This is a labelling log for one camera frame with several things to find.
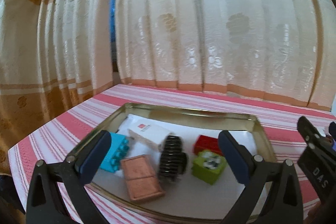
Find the green football toy block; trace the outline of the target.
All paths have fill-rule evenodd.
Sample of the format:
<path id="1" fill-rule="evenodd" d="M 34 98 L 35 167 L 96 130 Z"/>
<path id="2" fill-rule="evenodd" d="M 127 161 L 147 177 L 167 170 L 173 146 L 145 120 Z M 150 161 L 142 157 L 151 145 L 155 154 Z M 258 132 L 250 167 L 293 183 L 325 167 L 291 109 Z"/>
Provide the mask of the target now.
<path id="1" fill-rule="evenodd" d="M 203 150 L 193 160 L 192 175 L 213 185 L 217 182 L 227 166 L 225 157 L 210 150 Z"/>

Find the teal toy block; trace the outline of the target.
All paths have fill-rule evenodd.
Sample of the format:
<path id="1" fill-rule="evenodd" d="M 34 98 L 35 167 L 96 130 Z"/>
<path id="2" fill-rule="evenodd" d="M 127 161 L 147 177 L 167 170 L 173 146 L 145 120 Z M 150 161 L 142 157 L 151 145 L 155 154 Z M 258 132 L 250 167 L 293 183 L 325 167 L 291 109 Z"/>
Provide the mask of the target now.
<path id="1" fill-rule="evenodd" d="M 125 135 L 110 133 L 111 136 L 111 145 L 107 154 L 105 155 L 100 169 L 103 169 L 110 173 L 115 173 L 120 170 L 121 160 L 123 160 L 130 147 L 129 139 Z"/>

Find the red toy block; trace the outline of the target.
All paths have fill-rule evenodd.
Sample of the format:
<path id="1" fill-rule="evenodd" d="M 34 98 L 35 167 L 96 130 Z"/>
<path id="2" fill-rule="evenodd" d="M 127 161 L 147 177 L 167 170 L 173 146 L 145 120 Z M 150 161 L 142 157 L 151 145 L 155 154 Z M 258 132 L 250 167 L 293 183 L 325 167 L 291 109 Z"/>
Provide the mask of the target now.
<path id="1" fill-rule="evenodd" d="M 218 146 L 217 138 L 209 137 L 206 135 L 199 135 L 196 142 L 193 145 L 193 153 L 195 155 L 198 155 L 198 153 L 204 150 L 210 150 L 213 153 L 223 156 L 223 153 Z"/>

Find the copper pink box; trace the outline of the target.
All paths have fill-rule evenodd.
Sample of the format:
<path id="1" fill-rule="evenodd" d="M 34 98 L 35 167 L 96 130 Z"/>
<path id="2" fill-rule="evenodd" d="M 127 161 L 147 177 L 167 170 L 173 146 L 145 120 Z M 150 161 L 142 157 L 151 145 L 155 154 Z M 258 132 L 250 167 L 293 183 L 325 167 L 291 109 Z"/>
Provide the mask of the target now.
<path id="1" fill-rule="evenodd" d="M 148 155 L 123 159 L 121 167 L 132 202 L 148 202 L 165 195 Z"/>

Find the black toothed gear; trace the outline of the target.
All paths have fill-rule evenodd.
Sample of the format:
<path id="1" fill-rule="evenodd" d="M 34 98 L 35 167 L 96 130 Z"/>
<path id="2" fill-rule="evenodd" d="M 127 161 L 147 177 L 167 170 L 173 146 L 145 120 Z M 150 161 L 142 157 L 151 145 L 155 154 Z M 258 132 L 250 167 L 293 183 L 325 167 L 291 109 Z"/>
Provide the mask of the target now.
<path id="1" fill-rule="evenodd" d="M 159 159 L 159 180 L 176 182 L 186 172 L 188 160 L 182 139 L 175 135 L 167 136 Z"/>

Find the white box red logo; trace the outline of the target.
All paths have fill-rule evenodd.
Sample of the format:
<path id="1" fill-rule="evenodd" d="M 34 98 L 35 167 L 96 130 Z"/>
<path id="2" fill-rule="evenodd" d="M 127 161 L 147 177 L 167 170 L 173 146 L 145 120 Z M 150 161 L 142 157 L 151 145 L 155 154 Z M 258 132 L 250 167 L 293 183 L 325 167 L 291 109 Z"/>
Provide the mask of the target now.
<path id="1" fill-rule="evenodd" d="M 170 130 L 144 119 L 133 122 L 128 128 L 128 132 L 134 140 L 156 151 L 162 151 L 166 138 L 174 135 Z"/>

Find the pink striped tablecloth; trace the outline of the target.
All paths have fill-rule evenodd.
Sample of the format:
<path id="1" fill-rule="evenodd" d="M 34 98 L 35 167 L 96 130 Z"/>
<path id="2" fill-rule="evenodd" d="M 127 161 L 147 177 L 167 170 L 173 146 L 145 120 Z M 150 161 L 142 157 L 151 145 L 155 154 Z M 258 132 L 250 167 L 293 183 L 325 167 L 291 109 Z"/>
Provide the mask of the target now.
<path id="1" fill-rule="evenodd" d="M 27 202 L 29 183 L 39 159 L 61 161 L 99 123 L 129 102 L 254 115 L 280 159 L 289 156 L 297 160 L 305 147 L 295 129 L 300 116 L 306 116 L 323 132 L 327 132 L 329 124 L 335 121 L 330 112 L 305 107 L 216 94 L 116 85 L 46 123 L 9 150 L 10 169 L 21 203 Z"/>

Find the gold metal tin tray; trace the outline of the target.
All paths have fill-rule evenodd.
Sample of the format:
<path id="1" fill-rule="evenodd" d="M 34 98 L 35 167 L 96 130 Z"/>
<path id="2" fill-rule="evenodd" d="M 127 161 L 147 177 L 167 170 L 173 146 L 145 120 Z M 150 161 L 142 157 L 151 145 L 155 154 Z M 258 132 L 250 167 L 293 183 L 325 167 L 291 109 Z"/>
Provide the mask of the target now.
<path id="1" fill-rule="evenodd" d="M 127 134 L 133 120 L 152 119 L 171 129 L 183 139 L 183 147 L 193 159 L 193 145 L 199 135 L 218 136 L 229 130 L 238 143 L 245 145 L 251 154 L 275 162 L 276 156 L 258 118 L 249 114 L 219 113 L 206 110 L 182 109 L 126 103 L 104 118 L 96 110 L 98 124 L 71 151 L 79 153 L 101 131 Z M 123 174 L 98 170 L 87 190 L 124 208 L 145 216 L 173 223 L 219 223 L 231 209 L 244 186 L 239 184 L 231 169 L 226 168 L 218 182 L 211 186 L 191 175 L 191 169 L 180 180 L 165 186 L 166 195 L 152 202 L 135 204 L 127 195 Z"/>

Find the cream floral curtain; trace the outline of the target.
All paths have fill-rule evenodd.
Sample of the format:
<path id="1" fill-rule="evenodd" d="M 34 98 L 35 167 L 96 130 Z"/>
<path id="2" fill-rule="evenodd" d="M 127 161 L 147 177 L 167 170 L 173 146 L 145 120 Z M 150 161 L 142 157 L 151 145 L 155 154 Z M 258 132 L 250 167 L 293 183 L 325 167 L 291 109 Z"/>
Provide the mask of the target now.
<path id="1" fill-rule="evenodd" d="M 332 0 L 1 0 L 9 149 L 116 83 L 330 110 Z"/>

